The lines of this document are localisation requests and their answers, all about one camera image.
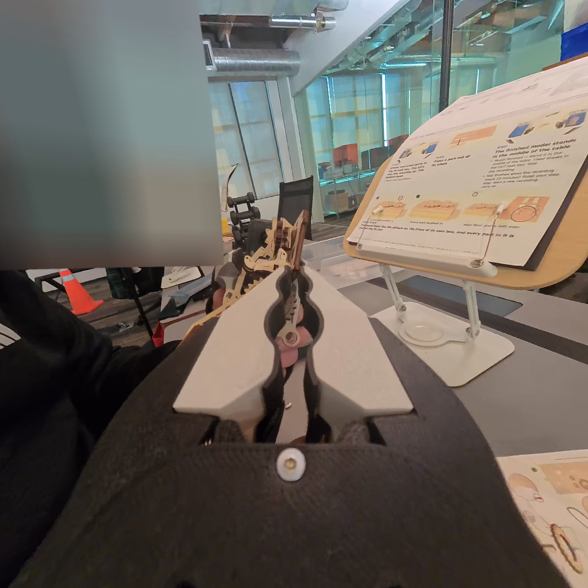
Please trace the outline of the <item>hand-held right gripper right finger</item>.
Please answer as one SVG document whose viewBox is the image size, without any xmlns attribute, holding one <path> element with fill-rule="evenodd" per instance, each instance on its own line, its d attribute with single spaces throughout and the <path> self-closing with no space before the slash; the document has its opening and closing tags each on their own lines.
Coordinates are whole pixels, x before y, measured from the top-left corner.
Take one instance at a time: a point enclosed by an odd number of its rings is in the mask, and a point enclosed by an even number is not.
<svg viewBox="0 0 588 588">
<path fill-rule="evenodd" d="M 369 316 L 311 268 L 300 271 L 299 292 L 312 336 L 304 380 L 309 419 L 342 430 L 365 418 L 410 413 L 413 403 Z"/>
</svg>

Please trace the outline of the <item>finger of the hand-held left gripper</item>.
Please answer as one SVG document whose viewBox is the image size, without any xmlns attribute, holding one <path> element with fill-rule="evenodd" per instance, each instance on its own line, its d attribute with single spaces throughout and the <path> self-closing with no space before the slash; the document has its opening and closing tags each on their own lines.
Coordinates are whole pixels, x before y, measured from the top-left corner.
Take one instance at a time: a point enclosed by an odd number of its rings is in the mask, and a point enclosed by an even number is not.
<svg viewBox="0 0 588 588">
<path fill-rule="evenodd" d="M 215 278 L 215 294 L 223 290 L 236 292 L 237 295 L 243 293 L 243 280 L 238 285 L 239 279 L 245 277 L 245 271 L 242 268 L 237 268 L 236 265 L 223 265 L 216 273 Z"/>
</svg>

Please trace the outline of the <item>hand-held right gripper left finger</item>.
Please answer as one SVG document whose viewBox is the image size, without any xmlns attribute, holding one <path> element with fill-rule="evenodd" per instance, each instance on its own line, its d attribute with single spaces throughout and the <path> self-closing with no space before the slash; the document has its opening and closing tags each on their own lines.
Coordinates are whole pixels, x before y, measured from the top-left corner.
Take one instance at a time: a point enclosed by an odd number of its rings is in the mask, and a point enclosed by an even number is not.
<svg viewBox="0 0 588 588">
<path fill-rule="evenodd" d="M 281 353 L 276 337 L 285 325 L 290 268 L 276 269 L 239 298 L 213 323 L 212 331 L 173 409 L 257 426 L 280 405 L 283 395 Z"/>
</svg>

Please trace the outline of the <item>person's left forearm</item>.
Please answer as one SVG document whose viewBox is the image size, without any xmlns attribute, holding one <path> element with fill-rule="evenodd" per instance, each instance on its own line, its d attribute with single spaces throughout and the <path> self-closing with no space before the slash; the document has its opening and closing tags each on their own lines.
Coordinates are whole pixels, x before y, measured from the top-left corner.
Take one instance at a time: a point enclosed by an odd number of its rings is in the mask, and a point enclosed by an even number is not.
<svg viewBox="0 0 588 588">
<path fill-rule="evenodd" d="M 104 372 L 103 388 L 117 396 L 128 396 L 180 344 L 157 346 L 149 340 L 142 346 L 116 346 Z"/>
</svg>

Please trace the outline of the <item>person's left hand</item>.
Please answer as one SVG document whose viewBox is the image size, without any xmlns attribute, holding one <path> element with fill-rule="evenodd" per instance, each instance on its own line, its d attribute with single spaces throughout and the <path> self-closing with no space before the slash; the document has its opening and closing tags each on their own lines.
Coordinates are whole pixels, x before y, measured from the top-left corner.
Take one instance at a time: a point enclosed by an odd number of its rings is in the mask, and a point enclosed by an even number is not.
<svg viewBox="0 0 588 588">
<path fill-rule="evenodd" d="M 299 356 L 299 349 L 305 349 L 312 343 L 312 336 L 304 326 L 299 325 L 296 327 L 296 330 L 299 334 L 299 341 L 294 347 L 285 345 L 282 338 L 279 336 L 275 339 L 275 343 L 281 353 L 281 365 L 284 371 L 296 364 Z"/>
</svg>

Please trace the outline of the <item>grey pouch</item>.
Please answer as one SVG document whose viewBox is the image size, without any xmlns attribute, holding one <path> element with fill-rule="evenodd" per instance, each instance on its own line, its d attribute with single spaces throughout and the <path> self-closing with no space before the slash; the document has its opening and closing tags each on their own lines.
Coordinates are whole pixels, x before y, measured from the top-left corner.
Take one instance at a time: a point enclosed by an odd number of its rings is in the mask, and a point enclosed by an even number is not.
<svg viewBox="0 0 588 588">
<path fill-rule="evenodd" d="M 175 290 L 171 294 L 171 300 L 177 307 L 184 306 L 188 303 L 189 299 L 193 296 L 200 295 L 201 292 L 206 291 L 212 284 L 212 274 L 205 275 L 196 279 L 193 282 Z"/>
</svg>

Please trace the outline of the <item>black mesh chair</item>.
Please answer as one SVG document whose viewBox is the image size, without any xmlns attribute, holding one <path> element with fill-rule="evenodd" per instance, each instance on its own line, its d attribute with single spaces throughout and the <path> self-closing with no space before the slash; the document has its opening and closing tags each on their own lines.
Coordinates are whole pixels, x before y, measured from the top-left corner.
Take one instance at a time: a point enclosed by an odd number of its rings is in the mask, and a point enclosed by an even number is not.
<svg viewBox="0 0 588 588">
<path fill-rule="evenodd" d="M 313 180 L 310 176 L 305 179 L 292 182 L 281 182 L 279 184 L 279 203 L 277 217 L 286 219 L 294 224 L 298 216 L 305 210 L 309 214 L 306 228 L 306 240 L 312 240 L 312 202 L 313 202 Z"/>
</svg>

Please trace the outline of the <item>clear plastic container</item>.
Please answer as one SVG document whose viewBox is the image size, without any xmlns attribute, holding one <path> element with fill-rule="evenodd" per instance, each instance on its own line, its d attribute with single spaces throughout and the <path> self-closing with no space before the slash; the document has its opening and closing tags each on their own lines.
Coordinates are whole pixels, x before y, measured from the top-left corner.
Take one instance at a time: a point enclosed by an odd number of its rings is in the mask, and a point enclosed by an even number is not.
<svg viewBox="0 0 588 588">
<path fill-rule="evenodd" d="M 350 257 L 343 243 L 342 236 L 305 242 L 302 259 L 337 290 L 382 277 L 379 264 Z"/>
</svg>

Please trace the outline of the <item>wooden book stand white base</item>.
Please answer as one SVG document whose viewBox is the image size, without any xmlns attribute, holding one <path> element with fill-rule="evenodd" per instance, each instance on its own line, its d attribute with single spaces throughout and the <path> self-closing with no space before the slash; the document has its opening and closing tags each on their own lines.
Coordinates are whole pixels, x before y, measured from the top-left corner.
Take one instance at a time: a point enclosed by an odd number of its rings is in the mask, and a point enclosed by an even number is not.
<svg viewBox="0 0 588 588">
<path fill-rule="evenodd" d="M 381 167 L 374 180 L 382 177 Z M 373 195 L 375 186 L 372 183 L 365 197 Z M 356 228 L 367 204 L 363 200 L 346 239 Z M 462 386 L 514 351 L 513 343 L 505 337 L 482 328 L 476 286 L 540 289 L 569 277 L 587 258 L 587 170 L 536 270 L 496 266 L 482 259 L 455 256 L 426 255 L 411 261 L 408 252 L 392 249 L 386 249 L 384 253 L 373 253 L 371 249 L 361 251 L 360 246 L 349 242 L 346 251 L 354 258 L 380 265 L 393 301 L 392 309 L 379 315 L 383 324 L 447 385 Z M 394 268 L 421 270 L 459 280 L 466 295 L 467 320 L 451 318 L 426 307 L 425 303 L 404 300 L 394 278 Z"/>
</svg>

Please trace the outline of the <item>person's black clothing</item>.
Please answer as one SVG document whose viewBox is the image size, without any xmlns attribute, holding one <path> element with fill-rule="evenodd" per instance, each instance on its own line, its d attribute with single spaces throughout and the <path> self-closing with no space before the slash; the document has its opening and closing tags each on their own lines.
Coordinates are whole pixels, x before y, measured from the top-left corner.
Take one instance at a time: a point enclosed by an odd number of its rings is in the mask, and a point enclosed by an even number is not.
<svg viewBox="0 0 588 588">
<path fill-rule="evenodd" d="M 1 587 L 59 518 L 134 391 L 117 396 L 102 386 L 114 347 L 25 271 L 1 271 Z"/>
</svg>

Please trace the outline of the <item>white printed instruction page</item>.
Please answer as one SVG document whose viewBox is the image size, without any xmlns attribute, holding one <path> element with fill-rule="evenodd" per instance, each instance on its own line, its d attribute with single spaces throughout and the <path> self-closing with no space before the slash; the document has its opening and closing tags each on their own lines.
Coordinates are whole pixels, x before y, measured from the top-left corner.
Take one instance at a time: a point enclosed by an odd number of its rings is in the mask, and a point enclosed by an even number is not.
<svg viewBox="0 0 588 588">
<path fill-rule="evenodd" d="M 461 97 L 381 169 L 361 251 L 536 270 L 587 170 L 587 58 Z"/>
</svg>

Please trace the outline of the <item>open instruction booklet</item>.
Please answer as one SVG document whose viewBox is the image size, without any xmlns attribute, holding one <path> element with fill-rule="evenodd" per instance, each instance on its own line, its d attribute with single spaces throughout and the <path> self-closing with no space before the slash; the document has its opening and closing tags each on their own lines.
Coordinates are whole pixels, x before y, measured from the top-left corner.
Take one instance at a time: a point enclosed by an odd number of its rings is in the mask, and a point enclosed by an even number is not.
<svg viewBox="0 0 588 588">
<path fill-rule="evenodd" d="M 570 587 L 587 587 L 587 450 L 497 458 L 522 518 Z"/>
</svg>

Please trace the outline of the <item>black vertical pole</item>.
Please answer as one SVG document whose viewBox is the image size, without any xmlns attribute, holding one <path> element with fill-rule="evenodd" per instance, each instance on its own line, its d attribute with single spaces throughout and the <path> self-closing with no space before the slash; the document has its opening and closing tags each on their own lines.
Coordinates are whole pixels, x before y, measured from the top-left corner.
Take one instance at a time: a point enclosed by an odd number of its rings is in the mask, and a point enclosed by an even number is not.
<svg viewBox="0 0 588 588">
<path fill-rule="evenodd" d="M 450 75 L 452 66 L 452 41 L 455 1 L 444 1 L 442 18 L 442 49 L 440 62 L 439 107 L 441 113 L 449 106 Z"/>
</svg>

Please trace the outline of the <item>blue storage box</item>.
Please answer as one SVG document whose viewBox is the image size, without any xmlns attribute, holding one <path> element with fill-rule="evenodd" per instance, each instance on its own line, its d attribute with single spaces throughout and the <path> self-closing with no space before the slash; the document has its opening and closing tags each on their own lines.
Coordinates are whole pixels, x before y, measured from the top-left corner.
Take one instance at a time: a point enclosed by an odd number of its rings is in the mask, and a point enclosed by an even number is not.
<svg viewBox="0 0 588 588">
<path fill-rule="evenodd" d="M 585 22 L 562 34 L 560 61 L 566 61 L 587 53 L 587 27 Z"/>
</svg>

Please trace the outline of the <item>short silver duct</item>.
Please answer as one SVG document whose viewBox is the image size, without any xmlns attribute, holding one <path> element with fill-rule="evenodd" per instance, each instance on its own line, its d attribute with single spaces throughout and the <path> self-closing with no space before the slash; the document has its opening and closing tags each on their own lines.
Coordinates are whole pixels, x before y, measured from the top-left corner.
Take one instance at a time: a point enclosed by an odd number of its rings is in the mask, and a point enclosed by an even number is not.
<svg viewBox="0 0 588 588">
<path fill-rule="evenodd" d="M 296 51 L 279 48 L 221 48 L 203 41 L 205 66 L 219 75 L 269 74 L 294 76 L 300 68 Z"/>
</svg>

